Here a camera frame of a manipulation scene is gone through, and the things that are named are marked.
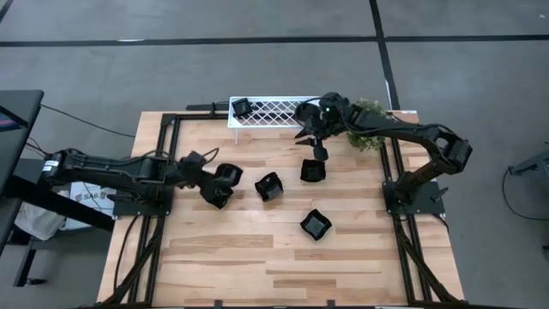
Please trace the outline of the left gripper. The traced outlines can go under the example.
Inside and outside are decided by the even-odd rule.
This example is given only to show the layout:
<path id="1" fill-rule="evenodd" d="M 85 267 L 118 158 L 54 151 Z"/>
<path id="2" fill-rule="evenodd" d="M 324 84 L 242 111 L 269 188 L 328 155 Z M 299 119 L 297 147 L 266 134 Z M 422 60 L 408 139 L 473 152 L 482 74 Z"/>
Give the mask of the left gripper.
<path id="1" fill-rule="evenodd" d="M 233 194 L 234 165 L 221 163 L 216 169 L 203 169 L 218 153 L 218 149 L 212 149 L 206 154 L 191 151 L 175 164 L 175 185 L 179 188 L 198 186 L 199 193 L 206 202 L 217 209 L 223 209 Z"/>

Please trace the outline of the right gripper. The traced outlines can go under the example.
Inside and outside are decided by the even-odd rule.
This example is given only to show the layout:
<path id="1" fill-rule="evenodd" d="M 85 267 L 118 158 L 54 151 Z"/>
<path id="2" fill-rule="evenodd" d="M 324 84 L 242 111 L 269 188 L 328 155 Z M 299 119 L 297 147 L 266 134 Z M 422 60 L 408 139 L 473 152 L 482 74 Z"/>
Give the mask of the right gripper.
<path id="1" fill-rule="evenodd" d="M 314 138 L 306 138 L 297 141 L 296 145 L 313 146 L 313 154 L 316 160 L 329 158 L 327 149 L 323 146 L 323 140 L 331 136 L 337 136 L 346 131 L 353 131 L 354 127 L 349 120 L 349 113 L 353 111 L 347 98 L 338 93 L 330 92 L 319 100 L 320 113 L 312 120 L 312 128 L 303 128 L 295 138 L 313 135 Z"/>

